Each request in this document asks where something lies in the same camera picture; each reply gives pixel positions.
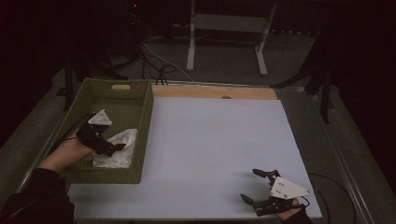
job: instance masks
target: green plastic basket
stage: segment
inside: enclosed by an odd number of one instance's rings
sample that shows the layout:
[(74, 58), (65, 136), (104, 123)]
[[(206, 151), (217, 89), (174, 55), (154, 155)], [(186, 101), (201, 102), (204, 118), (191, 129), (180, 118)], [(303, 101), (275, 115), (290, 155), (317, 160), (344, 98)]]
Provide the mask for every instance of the green plastic basket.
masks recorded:
[(104, 109), (113, 121), (103, 132), (105, 139), (126, 129), (137, 129), (129, 168), (97, 168), (91, 161), (68, 167), (62, 176), (68, 183), (138, 184), (141, 179), (154, 97), (149, 81), (118, 81), (86, 78), (67, 112), (55, 141), (87, 113)]

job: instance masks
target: wooden plank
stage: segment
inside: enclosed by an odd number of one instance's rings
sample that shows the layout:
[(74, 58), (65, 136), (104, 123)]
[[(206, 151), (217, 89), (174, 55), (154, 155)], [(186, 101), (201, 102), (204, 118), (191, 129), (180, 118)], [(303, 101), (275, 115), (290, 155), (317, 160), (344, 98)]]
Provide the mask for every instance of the wooden plank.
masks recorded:
[(153, 85), (152, 90), (162, 97), (277, 100), (275, 91), (268, 88)]

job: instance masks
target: sleeve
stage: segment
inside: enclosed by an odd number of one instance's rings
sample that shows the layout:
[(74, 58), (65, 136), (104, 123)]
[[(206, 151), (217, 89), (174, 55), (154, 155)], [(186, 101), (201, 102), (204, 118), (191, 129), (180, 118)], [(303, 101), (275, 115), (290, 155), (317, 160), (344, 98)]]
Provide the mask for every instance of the sleeve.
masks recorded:
[(22, 193), (11, 195), (0, 212), (0, 223), (74, 223), (74, 205), (56, 172), (34, 169)]
[(306, 214), (305, 207), (298, 213), (282, 221), (283, 224), (313, 224), (311, 218)]

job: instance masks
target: white table surface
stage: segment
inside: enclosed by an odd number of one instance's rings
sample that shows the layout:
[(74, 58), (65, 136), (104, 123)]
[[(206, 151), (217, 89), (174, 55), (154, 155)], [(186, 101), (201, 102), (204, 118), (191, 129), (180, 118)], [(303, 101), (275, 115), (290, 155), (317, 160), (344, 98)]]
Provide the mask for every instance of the white table surface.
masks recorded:
[(312, 189), (280, 101), (155, 97), (141, 183), (72, 185), (69, 196), (76, 219), (253, 219), (240, 193), (269, 197), (254, 168)]

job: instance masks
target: crumpled white cloth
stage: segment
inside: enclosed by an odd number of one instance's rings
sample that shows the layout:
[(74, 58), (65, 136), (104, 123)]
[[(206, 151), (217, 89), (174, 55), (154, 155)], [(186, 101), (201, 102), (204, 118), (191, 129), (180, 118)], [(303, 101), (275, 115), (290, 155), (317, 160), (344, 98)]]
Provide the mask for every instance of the crumpled white cloth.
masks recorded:
[(107, 139), (114, 145), (126, 144), (121, 151), (115, 151), (111, 157), (107, 155), (98, 155), (92, 153), (90, 158), (86, 160), (92, 160), (93, 167), (104, 167), (104, 168), (128, 168), (131, 165), (131, 158), (134, 154), (134, 141), (136, 140), (137, 129), (127, 129), (122, 133), (117, 133), (113, 137)]

